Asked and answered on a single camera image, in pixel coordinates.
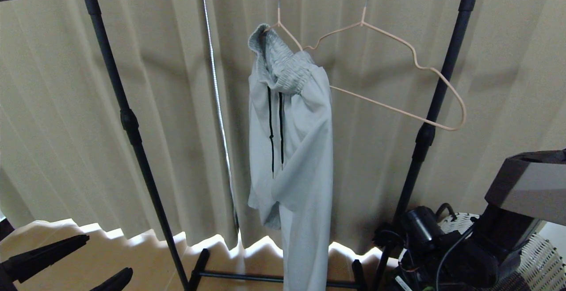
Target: curtain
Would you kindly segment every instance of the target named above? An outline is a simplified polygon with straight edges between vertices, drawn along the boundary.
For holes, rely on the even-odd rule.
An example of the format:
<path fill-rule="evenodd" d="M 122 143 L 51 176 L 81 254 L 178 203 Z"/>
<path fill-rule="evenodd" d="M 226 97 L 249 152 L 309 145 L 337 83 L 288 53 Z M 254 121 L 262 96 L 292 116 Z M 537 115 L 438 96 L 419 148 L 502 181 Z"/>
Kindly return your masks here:
<path fill-rule="evenodd" d="M 275 23 L 277 0 L 99 1 L 173 232 L 185 231 L 190 245 L 220 233 L 232 247 L 238 230 L 246 247 L 265 235 L 279 242 L 247 206 L 247 39 L 259 23 Z M 304 46 L 313 45 L 358 22 L 364 2 L 282 0 L 282 21 Z M 566 146 L 563 3 L 477 1 L 452 79 L 468 121 L 457 132 L 437 130 L 411 207 L 449 202 L 481 213 L 504 158 Z M 458 4 L 370 0 L 366 21 L 412 43 L 421 65 L 440 69 Z M 6 216 L 16 225 L 72 217 L 79 225 L 122 228 L 128 237 L 159 233 L 83 1 L 1 3 L 0 53 Z M 437 78 L 414 69 L 399 43 L 351 29 L 312 55 L 332 85 L 426 115 Z M 331 239 L 363 253 L 376 227 L 392 218 L 421 123 L 332 93 Z M 450 94 L 439 121 L 459 122 Z"/>

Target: white label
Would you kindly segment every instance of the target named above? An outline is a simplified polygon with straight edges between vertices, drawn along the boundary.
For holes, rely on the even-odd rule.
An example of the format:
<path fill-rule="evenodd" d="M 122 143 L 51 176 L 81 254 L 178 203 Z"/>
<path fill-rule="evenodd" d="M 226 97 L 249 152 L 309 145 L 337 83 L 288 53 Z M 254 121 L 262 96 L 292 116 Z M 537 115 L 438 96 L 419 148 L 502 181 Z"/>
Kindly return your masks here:
<path fill-rule="evenodd" d="M 396 277 L 395 277 L 395 281 L 397 281 L 397 283 L 399 283 L 399 285 L 403 288 L 403 290 L 405 290 L 405 291 L 413 291 L 413 290 L 407 285 L 407 283 L 405 283 L 405 282 L 403 281 L 403 279 L 401 279 L 401 277 L 396 276 Z"/>

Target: drawstring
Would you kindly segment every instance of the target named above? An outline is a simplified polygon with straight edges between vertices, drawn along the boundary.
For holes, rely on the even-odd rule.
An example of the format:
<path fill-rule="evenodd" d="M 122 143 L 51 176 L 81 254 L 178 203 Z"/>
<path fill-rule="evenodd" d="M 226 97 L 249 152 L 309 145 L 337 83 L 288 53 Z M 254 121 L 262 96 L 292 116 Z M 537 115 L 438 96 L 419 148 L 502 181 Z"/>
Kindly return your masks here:
<path fill-rule="evenodd" d="M 271 174 L 275 173 L 275 146 L 273 144 L 273 121 L 271 115 L 271 89 L 267 87 L 267 102 L 269 105 L 269 140 L 271 141 Z M 279 133 L 281 134 L 281 169 L 283 169 L 283 94 L 279 92 Z"/>

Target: tan floor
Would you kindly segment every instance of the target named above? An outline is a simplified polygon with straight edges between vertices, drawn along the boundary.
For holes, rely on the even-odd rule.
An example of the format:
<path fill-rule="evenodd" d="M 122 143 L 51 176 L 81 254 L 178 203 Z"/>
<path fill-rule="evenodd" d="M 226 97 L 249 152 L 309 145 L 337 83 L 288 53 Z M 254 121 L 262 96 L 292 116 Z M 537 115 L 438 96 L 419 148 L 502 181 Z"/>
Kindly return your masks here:
<path fill-rule="evenodd" d="M 13 255 L 81 234 L 83 231 L 90 236 L 86 246 L 28 281 L 22 284 L 16 282 L 18 290 L 88 291 L 124 267 L 131 267 L 134 270 L 132 281 L 125 290 L 182 290 L 166 244 L 158 242 L 151 233 L 127 240 L 121 234 L 113 234 L 114 232 L 107 234 L 97 226 L 79 228 L 68 220 L 53 223 L 36 221 L 16 229 L 0 242 L 0 259 L 5 260 Z M 189 276 L 203 246 L 200 248 L 187 247 L 184 239 L 178 240 L 176 246 L 179 253 L 182 254 L 182 262 Z M 265 275 L 283 274 L 283 260 L 271 245 L 263 245 L 255 252 L 251 251 L 253 247 L 245 250 L 241 246 L 229 251 L 220 241 L 212 246 L 204 247 L 210 250 L 207 269 Z M 363 258 L 366 279 L 370 281 L 369 278 L 375 271 L 378 259 L 374 255 Z M 353 281 L 351 262 L 351 258 L 344 252 L 331 249 L 329 279 Z M 200 291 L 275 291 L 281 289 L 283 288 L 280 283 L 211 278 L 203 278 L 199 286 Z M 328 290 L 337 291 L 339 289 L 329 288 Z"/>

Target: laundry basket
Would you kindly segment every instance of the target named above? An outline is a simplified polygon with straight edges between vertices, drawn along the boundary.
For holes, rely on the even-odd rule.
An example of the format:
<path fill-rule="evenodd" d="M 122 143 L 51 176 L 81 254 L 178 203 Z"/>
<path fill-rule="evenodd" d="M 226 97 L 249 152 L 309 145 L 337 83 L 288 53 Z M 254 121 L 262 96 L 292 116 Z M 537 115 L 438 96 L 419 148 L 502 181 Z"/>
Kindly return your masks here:
<path fill-rule="evenodd" d="M 458 230 L 464 233 L 472 224 L 471 217 L 477 214 L 456 213 L 457 219 L 447 216 L 440 221 L 445 233 Z M 566 287 L 566 276 L 562 257 L 548 240 L 534 234 L 523 247 L 521 265 L 516 273 L 490 289 L 482 291 L 560 291 Z"/>

